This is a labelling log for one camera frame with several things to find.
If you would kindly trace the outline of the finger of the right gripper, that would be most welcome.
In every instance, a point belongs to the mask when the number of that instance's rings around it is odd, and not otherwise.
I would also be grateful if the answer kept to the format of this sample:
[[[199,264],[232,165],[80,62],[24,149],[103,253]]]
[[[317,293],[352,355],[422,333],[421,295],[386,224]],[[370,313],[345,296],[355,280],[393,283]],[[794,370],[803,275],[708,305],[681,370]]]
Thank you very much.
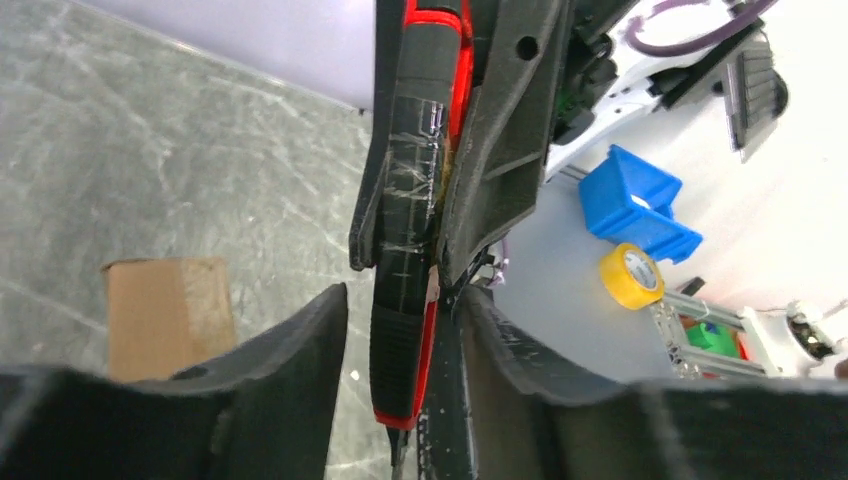
[[[551,134],[568,1],[503,1],[474,89],[437,243],[441,281],[457,283],[481,250],[535,207]]]
[[[405,5],[404,1],[375,2],[372,137],[349,232],[349,263],[356,271],[375,264],[376,211],[382,191]]]

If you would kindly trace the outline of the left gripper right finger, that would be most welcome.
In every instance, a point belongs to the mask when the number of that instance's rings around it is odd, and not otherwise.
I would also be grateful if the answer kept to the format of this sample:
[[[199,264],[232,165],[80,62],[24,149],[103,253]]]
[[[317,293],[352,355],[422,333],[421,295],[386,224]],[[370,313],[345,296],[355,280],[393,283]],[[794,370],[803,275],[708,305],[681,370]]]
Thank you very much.
[[[617,383],[468,288],[436,334],[418,426],[422,479],[843,479],[847,386]]]

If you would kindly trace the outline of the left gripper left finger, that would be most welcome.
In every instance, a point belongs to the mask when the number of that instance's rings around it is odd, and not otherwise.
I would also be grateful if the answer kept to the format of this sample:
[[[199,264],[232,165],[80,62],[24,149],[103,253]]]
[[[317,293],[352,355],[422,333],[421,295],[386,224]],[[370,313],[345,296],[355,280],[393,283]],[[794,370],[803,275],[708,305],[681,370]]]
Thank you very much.
[[[320,479],[348,324],[334,284],[289,319],[166,380],[1,371],[5,479]]]

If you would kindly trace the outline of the red black utility knife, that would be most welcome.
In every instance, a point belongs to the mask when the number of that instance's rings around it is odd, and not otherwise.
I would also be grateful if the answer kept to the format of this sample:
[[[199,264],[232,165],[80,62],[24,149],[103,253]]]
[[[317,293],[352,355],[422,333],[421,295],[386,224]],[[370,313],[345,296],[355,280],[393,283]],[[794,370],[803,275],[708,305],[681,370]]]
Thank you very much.
[[[436,239],[473,73],[467,1],[405,1],[374,231],[370,386],[402,475],[438,317]]]

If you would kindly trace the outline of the brown cardboard express box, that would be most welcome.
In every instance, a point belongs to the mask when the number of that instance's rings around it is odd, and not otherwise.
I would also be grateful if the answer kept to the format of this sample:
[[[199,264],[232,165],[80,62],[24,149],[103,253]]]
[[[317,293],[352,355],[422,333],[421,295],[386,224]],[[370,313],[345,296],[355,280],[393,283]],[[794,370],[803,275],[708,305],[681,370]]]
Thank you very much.
[[[125,259],[102,275],[110,378],[166,379],[236,347],[225,259]]]

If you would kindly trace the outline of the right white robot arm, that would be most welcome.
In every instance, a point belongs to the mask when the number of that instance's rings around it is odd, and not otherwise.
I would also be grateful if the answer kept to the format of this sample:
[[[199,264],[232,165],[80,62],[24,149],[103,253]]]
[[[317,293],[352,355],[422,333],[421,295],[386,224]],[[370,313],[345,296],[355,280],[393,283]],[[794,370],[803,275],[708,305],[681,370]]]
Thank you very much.
[[[349,234],[352,268],[409,290],[465,282],[534,211],[542,183],[623,121],[731,89],[737,147],[784,111],[762,1],[651,46],[672,1],[380,1],[373,133]]]

